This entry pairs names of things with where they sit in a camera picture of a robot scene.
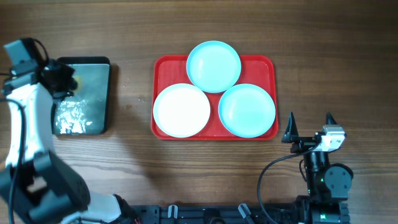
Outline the white round plate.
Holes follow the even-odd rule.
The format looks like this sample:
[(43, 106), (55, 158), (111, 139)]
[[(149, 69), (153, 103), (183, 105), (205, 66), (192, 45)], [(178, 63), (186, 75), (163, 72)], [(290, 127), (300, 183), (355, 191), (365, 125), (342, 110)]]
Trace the white round plate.
[(162, 90), (154, 101), (152, 115), (166, 135), (188, 138), (198, 134), (211, 114), (208, 97), (198, 87), (173, 84)]

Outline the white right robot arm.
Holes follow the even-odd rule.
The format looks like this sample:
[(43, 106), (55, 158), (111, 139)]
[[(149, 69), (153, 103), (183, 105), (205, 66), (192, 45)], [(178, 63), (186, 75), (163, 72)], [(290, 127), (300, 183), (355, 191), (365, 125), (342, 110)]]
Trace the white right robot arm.
[(346, 133), (331, 113), (326, 124), (313, 137), (300, 137), (293, 114), (289, 120), (283, 143), (291, 143), (290, 152), (303, 156), (304, 179), (308, 195), (299, 195), (292, 208), (292, 223), (344, 224), (350, 223), (348, 192), (352, 186), (353, 171), (348, 166), (329, 160), (329, 154), (341, 148)]

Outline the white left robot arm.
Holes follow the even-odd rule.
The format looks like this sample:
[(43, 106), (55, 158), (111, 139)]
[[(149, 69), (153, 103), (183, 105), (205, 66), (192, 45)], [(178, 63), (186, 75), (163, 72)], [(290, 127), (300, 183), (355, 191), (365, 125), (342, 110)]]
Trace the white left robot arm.
[(1, 197), (9, 223), (136, 223), (137, 213), (120, 196), (89, 191), (83, 178), (54, 152), (52, 108), (76, 84), (74, 69), (58, 61), (17, 63), (6, 80), (11, 146), (1, 171)]

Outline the yellow green sponge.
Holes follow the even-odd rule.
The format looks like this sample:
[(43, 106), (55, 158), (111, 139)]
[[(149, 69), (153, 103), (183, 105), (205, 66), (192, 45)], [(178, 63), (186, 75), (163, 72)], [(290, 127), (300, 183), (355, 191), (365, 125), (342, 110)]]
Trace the yellow green sponge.
[(73, 77), (73, 79), (74, 79), (75, 85), (76, 85), (76, 88), (74, 89), (73, 92), (78, 93), (83, 88), (83, 79), (81, 76), (75, 76), (75, 77)]

